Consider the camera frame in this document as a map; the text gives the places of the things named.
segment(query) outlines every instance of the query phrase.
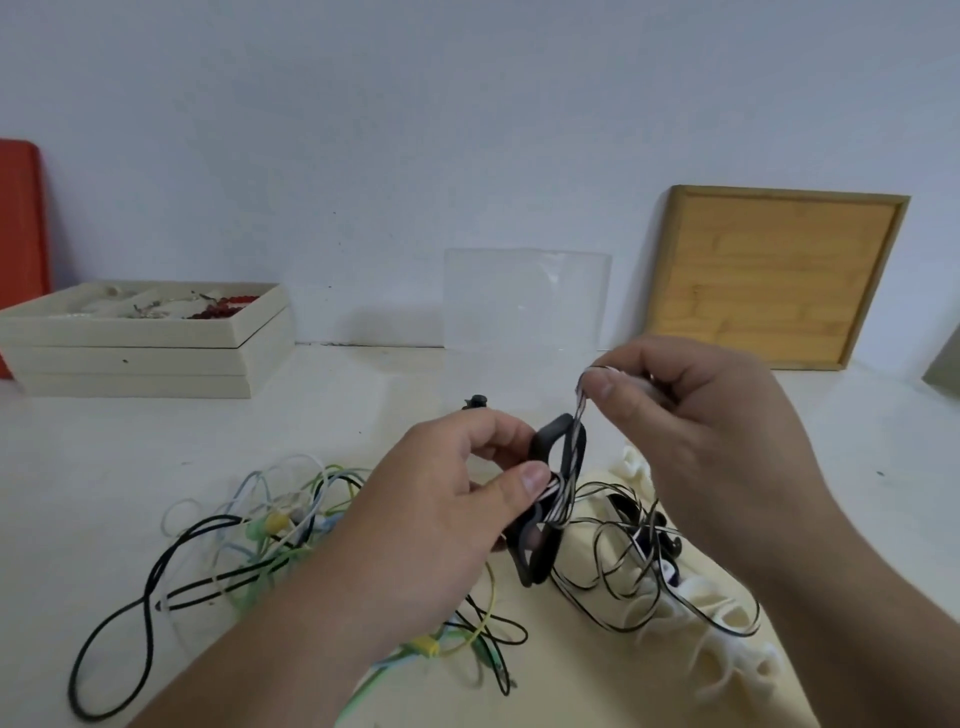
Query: fingernail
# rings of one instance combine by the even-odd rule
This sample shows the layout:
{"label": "fingernail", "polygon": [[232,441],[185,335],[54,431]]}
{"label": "fingernail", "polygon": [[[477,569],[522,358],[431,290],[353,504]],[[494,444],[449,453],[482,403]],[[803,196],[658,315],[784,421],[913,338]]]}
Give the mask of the fingernail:
{"label": "fingernail", "polygon": [[584,392],[593,401],[603,401],[613,389],[612,372],[609,369],[588,369],[584,372]]}
{"label": "fingernail", "polygon": [[550,482],[550,466],[539,460],[531,460],[520,466],[520,480],[531,496],[538,496]]}

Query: beige box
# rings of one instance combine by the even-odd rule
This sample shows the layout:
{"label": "beige box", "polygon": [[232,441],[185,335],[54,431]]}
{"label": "beige box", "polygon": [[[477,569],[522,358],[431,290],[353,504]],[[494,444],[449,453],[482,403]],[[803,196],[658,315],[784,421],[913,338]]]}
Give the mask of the beige box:
{"label": "beige box", "polygon": [[[183,318],[245,295],[259,298],[228,319]],[[158,303],[166,318],[129,318]],[[249,398],[293,346],[267,283],[101,281],[0,311],[0,353],[35,396]]]}

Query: transparent container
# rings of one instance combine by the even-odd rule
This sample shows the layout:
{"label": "transparent container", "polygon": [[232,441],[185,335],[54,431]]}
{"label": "transparent container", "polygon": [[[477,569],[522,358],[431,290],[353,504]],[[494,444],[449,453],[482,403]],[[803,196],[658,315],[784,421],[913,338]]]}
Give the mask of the transparent container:
{"label": "transparent container", "polygon": [[572,411],[596,357],[610,266],[609,255],[447,250],[444,407],[481,394],[532,425]]}

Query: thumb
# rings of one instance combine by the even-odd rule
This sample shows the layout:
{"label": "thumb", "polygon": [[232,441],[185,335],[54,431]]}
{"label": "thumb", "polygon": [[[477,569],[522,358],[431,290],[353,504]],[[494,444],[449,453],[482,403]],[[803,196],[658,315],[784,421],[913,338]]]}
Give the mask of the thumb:
{"label": "thumb", "polygon": [[581,386],[603,416],[638,448],[676,437],[684,425],[623,372],[606,367],[587,369]]}
{"label": "thumb", "polygon": [[551,477],[550,466],[539,460],[504,471],[483,488],[462,496],[468,502],[471,522],[482,523],[485,534],[495,539],[537,500]]}

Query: white wall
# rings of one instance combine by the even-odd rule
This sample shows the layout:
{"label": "white wall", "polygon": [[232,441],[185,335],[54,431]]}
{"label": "white wall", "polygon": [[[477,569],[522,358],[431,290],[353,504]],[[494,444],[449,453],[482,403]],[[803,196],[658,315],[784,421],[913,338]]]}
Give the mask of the white wall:
{"label": "white wall", "polygon": [[614,255],[634,332],[673,183],[905,193],[856,356],[960,319],[955,0],[6,0],[0,135],[59,282],[276,279],[301,340],[442,341],[442,250]]}

